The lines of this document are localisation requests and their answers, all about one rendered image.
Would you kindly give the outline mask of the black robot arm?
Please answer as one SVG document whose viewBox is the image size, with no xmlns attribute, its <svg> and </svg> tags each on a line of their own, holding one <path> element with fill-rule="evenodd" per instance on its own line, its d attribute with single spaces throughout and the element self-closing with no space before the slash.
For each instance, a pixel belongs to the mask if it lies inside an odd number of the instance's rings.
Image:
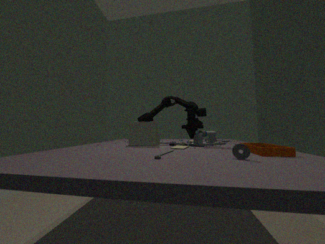
<svg viewBox="0 0 325 244">
<path fill-rule="evenodd" d="M 175 102 L 171 103 L 171 99 L 175 100 Z M 194 103 L 194 102 L 191 102 L 191 101 L 187 102 L 185 100 L 180 99 L 179 97 L 166 96 L 162 100 L 160 105 L 155 107 L 155 109 L 153 109 L 149 113 L 145 113 L 145 114 L 141 115 L 138 118 L 138 121 L 139 122 L 153 121 L 153 117 L 155 115 L 157 115 L 162 109 L 169 107 L 169 106 L 173 106 L 175 104 L 179 104 L 186 108 L 185 111 L 187 111 L 187 117 L 191 117 L 191 116 L 195 117 L 195 115 L 197 115 L 197 117 L 207 116 L 206 108 L 198 108 L 198 105 L 196 105 L 196 103 Z"/>
</svg>

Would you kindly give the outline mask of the orange shallow tray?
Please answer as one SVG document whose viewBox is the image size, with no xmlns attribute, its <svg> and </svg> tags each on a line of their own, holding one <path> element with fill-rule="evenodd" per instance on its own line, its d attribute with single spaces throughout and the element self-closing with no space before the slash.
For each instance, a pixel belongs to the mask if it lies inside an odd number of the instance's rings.
<svg viewBox="0 0 325 244">
<path fill-rule="evenodd" d="M 246 145 L 250 153 L 262 157 L 296 157 L 295 148 L 267 143 L 240 143 Z"/>
</svg>

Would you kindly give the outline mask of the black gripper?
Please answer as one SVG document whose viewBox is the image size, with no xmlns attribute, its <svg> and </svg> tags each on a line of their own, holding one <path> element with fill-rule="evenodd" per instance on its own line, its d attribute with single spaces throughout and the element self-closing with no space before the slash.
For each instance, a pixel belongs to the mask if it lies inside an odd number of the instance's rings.
<svg viewBox="0 0 325 244">
<path fill-rule="evenodd" d="M 194 135 L 195 132 L 198 130 L 198 128 L 204 128 L 204 126 L 202 124 L 196 124 L 195 120 L 197 118 L 195 118 L 194 116 L 191 117 L 187 117 L 187 125 L 182 125 L 182 129 L 186 129 L 186 131 L 188 132 L 188 134 L 190 133 L 191 135 L 190 138 L 194 139 Z"/>
</svg>

